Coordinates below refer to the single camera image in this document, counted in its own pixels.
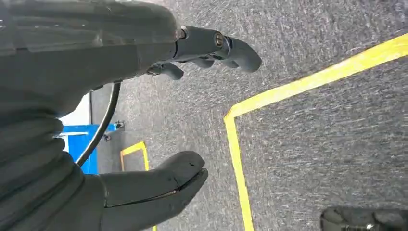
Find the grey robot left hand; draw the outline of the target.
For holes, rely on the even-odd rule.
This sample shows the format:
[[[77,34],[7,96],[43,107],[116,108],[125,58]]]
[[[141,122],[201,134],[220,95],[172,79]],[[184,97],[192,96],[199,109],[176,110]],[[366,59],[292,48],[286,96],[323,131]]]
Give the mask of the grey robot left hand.
[[[0,3],[0,228],[139,231],[180,214],[205,183],[192,151],[156,169],[84,174],[64,151],[60,121],[82,97],[144,74],[180,79],[176,63],[257,71],[247,43],[181,26],[166,7],[137,0]]]

